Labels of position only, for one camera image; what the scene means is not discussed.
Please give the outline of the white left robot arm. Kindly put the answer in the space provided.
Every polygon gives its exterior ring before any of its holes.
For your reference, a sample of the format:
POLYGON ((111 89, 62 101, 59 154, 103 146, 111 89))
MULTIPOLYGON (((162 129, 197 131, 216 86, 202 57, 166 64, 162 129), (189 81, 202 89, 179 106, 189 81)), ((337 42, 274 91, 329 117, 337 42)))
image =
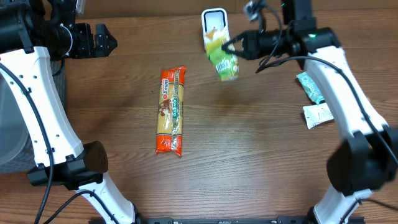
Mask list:
POLYGON ((108 173, 99 141, 82 143, 57 92, 53 61, 107 57, 118 45, 104 24, 77 23, 85 3, 51 0, 50 19, 41 0, 1 2, 1 75, 14 95, 29 132, 35 167, 32 185, 62 185, 83 196, 104 223, 142 223, 108 173))

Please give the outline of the light blue wipes packet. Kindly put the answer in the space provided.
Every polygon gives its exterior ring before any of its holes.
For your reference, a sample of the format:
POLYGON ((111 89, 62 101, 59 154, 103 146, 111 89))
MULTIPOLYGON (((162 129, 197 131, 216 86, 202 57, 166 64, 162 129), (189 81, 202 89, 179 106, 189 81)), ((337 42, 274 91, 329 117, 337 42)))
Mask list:
POLYGON ((296 75, 307 96, 317 105, 324 102, 324 97, 313 79, 306 73, 296 75))

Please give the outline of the green snack packet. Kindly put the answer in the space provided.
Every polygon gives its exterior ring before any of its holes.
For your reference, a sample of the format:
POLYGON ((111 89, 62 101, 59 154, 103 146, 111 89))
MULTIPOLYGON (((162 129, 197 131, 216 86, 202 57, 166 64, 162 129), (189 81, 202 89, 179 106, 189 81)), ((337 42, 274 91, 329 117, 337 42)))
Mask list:
POLYGON ((227 54, 221 49, 221 46, 230 40, 228 28, 213 29, 205 33, 203 38, 206 55, 215 67, 220 80, 226 82, 237 79, 239 73, 237 56, 227 54))

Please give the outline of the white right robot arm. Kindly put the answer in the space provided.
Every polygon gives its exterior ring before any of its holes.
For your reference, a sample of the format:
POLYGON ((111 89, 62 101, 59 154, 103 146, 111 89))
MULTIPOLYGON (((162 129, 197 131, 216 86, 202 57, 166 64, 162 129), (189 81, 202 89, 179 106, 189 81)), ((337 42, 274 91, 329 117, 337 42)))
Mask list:
POLYGON ((397 175, 397 130, 370 104, 356 81, 336 34, 319 28, 310 1, 283 1, 279 28, 266 30, 265 1, 244 11, 258 30, 236 37, 236 56, 260 59, 260 70, 295 60, 319 87, 338 127, 341 144, 326 169, 330 186, 302 218, 303 223, 348 223, 357 207, 397 175))

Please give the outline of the orange spaghetti packet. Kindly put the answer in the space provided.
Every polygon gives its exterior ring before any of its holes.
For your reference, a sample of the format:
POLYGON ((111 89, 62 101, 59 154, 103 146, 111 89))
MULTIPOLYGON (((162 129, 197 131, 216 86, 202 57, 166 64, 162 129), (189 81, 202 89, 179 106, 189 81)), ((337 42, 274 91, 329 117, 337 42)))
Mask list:
POLYGON ((155 153, 174 152, 182 156, 183 103, 186 67, 162 70, 157 109, 155 153))

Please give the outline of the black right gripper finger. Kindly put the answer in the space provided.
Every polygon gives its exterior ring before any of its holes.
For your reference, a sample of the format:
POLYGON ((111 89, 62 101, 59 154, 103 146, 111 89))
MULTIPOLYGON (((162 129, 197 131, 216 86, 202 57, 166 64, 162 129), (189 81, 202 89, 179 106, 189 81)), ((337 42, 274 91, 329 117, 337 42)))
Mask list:
POLYGON ((243 50, 244 49, 244 38, 246 36, 245 32, 242 32, 240 34, 238 34, 236 37, 233 37, 231 39, 229 39, 228 41, 226 41, 222 46, 221 49, 222 50, 243 50), (241 43, 240 46, 238 46, 238 48, 235 47, 236 43, 241 43))
POLYGON ((221 49, 226 52, 227 54, 235 55, 237 57, 245 58, 246 55, 242 51, 231 50, 228 47, 222 46, 221 49))

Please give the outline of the white tube with gold cap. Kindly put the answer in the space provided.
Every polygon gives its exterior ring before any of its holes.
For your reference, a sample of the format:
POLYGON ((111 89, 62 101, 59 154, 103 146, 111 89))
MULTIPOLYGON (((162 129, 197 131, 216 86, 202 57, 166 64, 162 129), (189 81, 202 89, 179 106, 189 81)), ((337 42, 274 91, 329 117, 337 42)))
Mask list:
POLYGON ((326 103, 320 103, 319 105, 304 106, 303 114, 308 129, 312 129, 313 127, 318 126, 319 124, 334 119, 326 103))

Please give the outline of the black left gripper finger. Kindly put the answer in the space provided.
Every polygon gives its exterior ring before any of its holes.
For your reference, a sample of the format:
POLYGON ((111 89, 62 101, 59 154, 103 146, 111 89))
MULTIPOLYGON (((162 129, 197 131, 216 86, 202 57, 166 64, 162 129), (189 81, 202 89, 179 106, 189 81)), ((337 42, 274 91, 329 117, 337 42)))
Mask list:
POLYGON ((117 42, 111 42, 108 44, 96 44, 95 46, 95 57, 108 57, 110 53, 118 46, 117 42))
POLYGON ((95 45, 97 47, 117 47, 117 40, 111 35, 105 24, 97 24, 95 26, 95 45))

